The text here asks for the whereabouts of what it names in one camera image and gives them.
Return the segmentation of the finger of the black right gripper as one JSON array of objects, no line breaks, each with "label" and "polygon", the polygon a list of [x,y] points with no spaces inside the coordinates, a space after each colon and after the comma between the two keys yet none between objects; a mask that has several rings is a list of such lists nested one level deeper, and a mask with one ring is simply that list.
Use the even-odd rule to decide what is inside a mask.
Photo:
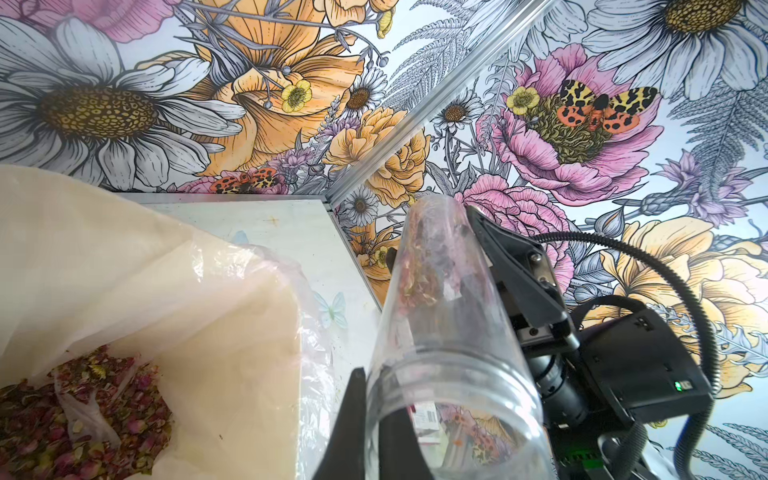
[{"label": "finger of the black right gripper", "polygon": [[568,348],[570,314],[544,247],[472,206],[469,224],[490,261],[502,304],[523,348]]}]

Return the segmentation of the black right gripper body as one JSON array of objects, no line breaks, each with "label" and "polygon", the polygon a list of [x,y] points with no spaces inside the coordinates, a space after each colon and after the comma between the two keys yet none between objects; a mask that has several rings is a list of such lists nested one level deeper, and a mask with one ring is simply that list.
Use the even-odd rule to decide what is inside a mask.
[{"label": "black right gripper body", "polygon": [[503,290],[503,304],[535,383],[547,426],[577,426],[588,413],[588,397],[569,356],[579,341],[568,309],[554,284]]}]

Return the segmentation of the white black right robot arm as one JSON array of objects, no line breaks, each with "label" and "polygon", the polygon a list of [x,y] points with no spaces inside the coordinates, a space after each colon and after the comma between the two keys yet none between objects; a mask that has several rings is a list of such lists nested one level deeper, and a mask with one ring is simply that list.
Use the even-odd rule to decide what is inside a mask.
[{"label": "white black right robot arm", "polygon": [[[690,478],[720,378],[715,332],[691,288],[658,258],[619,240],[577,231],[525,237],[475,207],[467,218],[542,402],[555,475],[659,479],[662,471],[646,453],[646,427],[684,417],[672,475]],[[557,242],[593,244],[659,275],[687,309],[699,355],[639,300],[610,294],[568,308],[545,251]]]}]

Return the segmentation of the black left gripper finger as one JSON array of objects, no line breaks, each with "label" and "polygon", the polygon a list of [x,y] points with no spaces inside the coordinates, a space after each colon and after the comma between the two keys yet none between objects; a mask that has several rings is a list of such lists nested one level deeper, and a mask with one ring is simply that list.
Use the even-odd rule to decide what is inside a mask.
[{"label": "black left gripper finger", "polygon": [[431,480],[411,419],[398,409],[374,421],[367,412],[365,370],[354,369],[314,480]]}]

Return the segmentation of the clear jar dried tea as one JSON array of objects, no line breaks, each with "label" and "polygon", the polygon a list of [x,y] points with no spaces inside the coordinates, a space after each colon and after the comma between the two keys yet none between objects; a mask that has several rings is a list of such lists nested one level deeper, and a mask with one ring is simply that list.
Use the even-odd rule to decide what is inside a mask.
[{"label": "clear jar dried tea", "polygon": [[432,479],[551,479],[543,409],[466,210],[406,217],[367,380],[376,421],[411,409]]}]

